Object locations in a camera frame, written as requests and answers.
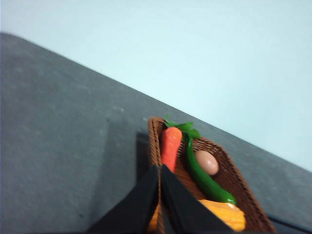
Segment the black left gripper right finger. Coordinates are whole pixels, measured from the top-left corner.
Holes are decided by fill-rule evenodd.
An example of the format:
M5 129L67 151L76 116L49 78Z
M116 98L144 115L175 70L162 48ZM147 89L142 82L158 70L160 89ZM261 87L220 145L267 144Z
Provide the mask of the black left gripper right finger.
M202 205L169 170L161 166L161 198L178 234L232 234L234 231Z

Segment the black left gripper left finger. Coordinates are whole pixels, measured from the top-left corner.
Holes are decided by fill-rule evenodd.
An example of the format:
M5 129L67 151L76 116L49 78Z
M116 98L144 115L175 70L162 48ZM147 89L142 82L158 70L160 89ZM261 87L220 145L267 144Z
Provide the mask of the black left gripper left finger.
M158 205L158 167L152 166L126 197L88 234L144 234Z

